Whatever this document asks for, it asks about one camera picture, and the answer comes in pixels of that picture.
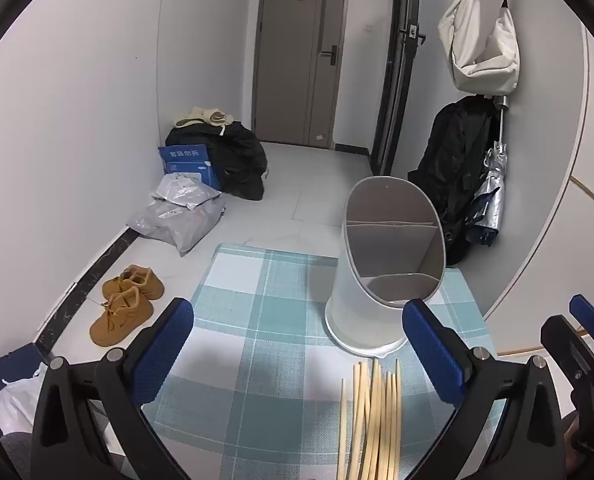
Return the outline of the white shoulder bag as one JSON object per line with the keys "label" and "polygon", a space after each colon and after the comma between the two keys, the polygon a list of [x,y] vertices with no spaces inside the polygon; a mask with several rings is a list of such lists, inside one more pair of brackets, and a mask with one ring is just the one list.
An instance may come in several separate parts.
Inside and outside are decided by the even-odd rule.
{"label": "white shoulder bag", "polygon": [[520,51],[507,0],[489,30],[483,27],[480,0],[453,0],[440,18],[438,35],[457,90],[508,96],[517,88]]}

